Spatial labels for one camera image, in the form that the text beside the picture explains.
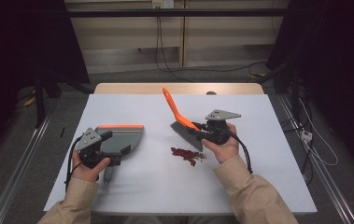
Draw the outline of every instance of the human hand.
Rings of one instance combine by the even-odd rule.
[[[229,131],[237,134],[237,131],[236,131],[234,125],[232,125],[231,123],[227,123],[227,126],[229,128]],[[202,143],[205,147],[207,147],[209,150],[214,152],[215,157],[217,158],[219,163],[223,163],[223,162],[229,160],[231,157],[238,155],[239,145],[238,145],[237,140],[235,140],[233,137],[230,137],[229,140],[225,144],[220,145],[220,146],[215,143],[212,143],[206,139],[203,139]]]
[[[101,160],[94,168],[89,168],[81,163],[80,156],[78,152],[74,150],[72,154],[72,163],[73,167],[78,166],[72,173],[72,177],[77,179],[86,180],[89,182],[95,182],[97,176],[107,168],[107,165],[110,163],[110,158],[104,158]]]

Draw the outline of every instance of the gray floor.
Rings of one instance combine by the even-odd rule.
[[[211,66],[205,69],[226,70],[239,67],[242,66]],[[248,74],[265,72],[267,70],[258,64],[250,69],[239,69],[231,72],[190,70],[188,72],[175,72],[175,75],[188,78],[194,82],[245,82],[249,80]],[[181,82],[180,79],[159,70],[92,74],[91,80],[93,86],[100,82]],[[32,158],[29,169],[22,178],[19,190],[4,217],[4,223],[35,223],[44,215],[42,210],[49,197],[53,180],[60,171],[64,156],[73,140],[73,134],[88,98],[87,95],[77,92],[68,86],[61,85],[61,88],[64,92],[60,99],[45,99],[48,105],[56,104],[57,107]],[[282,122],[288,119],[279,102],[278,95],[274,92],[272,82],[265,83],[263,89],[268,94],[279,121]],[[29,90],[30,88],[21,90],[21,95],[24,95]],[[17,105],[7,130],[0,139],[0,194],[12,176],[12,172],[19,163],[21,155],[35,129],[35,105],[20,107],[21,104],[22,102]],[[343,141],[331,133],[329,125],[316,109],[315,104],[311,104],[311,107],[316,128],[333,147],[339,158],[338,165],[327,166],[327,168],[346,197],[354,214],[354,160],[349,155]],[[287,132],[286,137],[298,164],[300,166],[303,165],[304,151],[296,133]],[[321,158],[325,161],[333,161],[334,157],[329,149],[324,146],[316,135],[314,139],[315,147]],[[305,170],[305,174],[310,176],[310,166]],[[300,223],[343,223],[333,205],[333,200],[323,187],[316,172],[314,172],[313,180],[308,185],[308,188],[319,211],[316,214],[297,216],[298,221]],[[92,218],[93,223],[112,223],[109,220],[109,217],[99,215],[94,215]]]

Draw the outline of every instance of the forearm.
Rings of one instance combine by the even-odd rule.
[[[276,189],[261,176],[251,175],[241,157],[227,160],[215,174],[241,223],[297,223]]]
[[[58,202],[38,223],[90,223],[91,206],[99,186],[72,178],[64,201]]]

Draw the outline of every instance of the table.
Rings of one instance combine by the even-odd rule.
[[[135,94],[126,94],[129,87],[130,93]],[[88,127],[104,123],[141,122],[145,131],[137,149],[115,169],[109,185],[104,185],[100,177],[101,188],[92,206],[93,212],[118,215],[232,213],[228,196],[212,173],[218,166],[212,152],[205,148],[207,159],[195,167],[172,156],[170,147],[189,149],[190,145],[169,127],[175,120],[163,98],[162,87],[174,94],[179,112],[193,121],[205,121],[204,117],[214,106],[241,113],[241,119],[230,122],[248,147],[254,174],[269,180],[293,213],[317,211],[270,101],[259,85],[114,83],[98,85],[95,94],[90,96],[74,139]],[[219,95],[204,95],[208,91]],[[66,161],[67,156],[45,210],[64,197]]]

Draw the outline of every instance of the sleeve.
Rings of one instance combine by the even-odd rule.
[[[240,156],[225,161],[214,172],[240,223],[297,223],[273,185],[251,175]]]
[[[38,223],[90,223],[98,189],[98,184],[72,177],[64,200],[53,205]]]

